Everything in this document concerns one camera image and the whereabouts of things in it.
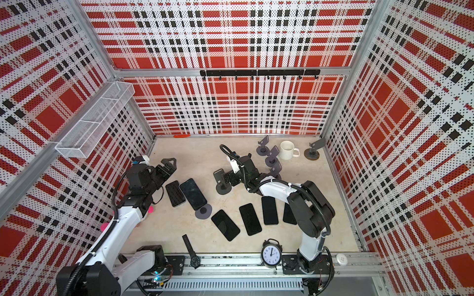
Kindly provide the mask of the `green phone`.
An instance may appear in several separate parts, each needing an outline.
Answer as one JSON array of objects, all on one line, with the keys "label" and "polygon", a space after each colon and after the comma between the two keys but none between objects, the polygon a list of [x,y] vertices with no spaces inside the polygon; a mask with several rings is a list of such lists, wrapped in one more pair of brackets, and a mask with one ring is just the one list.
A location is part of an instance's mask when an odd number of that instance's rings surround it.
[{"label": "green phone", "polygon": [[278,224],[278,212],[276,201],[273,197],[264,196],[261,197],[262,202],[262,213],[264,217],[265,225],[277,225]]}]

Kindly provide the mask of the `purple phone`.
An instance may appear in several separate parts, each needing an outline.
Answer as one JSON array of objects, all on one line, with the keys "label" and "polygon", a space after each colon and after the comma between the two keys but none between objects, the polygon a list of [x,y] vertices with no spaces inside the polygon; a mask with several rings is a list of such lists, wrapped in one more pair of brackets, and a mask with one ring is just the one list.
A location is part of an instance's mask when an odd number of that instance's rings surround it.
[{"label": "purple phone", "polygon": [[186,198],[180,189],[180,183],[173,181],[165,186],[167,194],[169,196],[170,203],[173,208],[186,202]]}]

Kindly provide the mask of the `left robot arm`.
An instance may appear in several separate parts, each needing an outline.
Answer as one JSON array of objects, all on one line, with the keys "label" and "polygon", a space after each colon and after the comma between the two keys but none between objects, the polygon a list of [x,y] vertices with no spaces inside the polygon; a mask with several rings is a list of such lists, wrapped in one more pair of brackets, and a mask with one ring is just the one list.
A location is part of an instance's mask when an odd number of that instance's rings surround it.
[{"label": "left robot arm", "polygon": [[91,248],[56,276],[60,296],[120,296],[145,272],[162,272],[168,263],[161,245],[139,248],[132,258],[116,265],[128,237],[149,213],[154,193],[177,169],[174,158],[151,166],[147,156],[137,157],[122,175],[129,183],[120,202],[111,197],[114,215]]}]

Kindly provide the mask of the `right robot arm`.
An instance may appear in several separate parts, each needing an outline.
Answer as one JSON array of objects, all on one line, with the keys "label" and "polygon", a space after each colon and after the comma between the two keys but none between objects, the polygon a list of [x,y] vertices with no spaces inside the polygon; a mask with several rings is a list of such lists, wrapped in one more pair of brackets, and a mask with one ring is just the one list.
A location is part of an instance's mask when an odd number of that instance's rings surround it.
[{"label": "right robot arm", "polygon": [[273,197],[286,202],[302,231],[302,241],[297,250],[297,263],[302,272],[311,274],[323,255],[324,241],[331,234],[330,223],[335,210],[319,188],[312,182],[290,183],[272,175],[260,173],[251,155],[227,156],[232,169],[221,177],[225,185],[239,184],[252,194]]}]

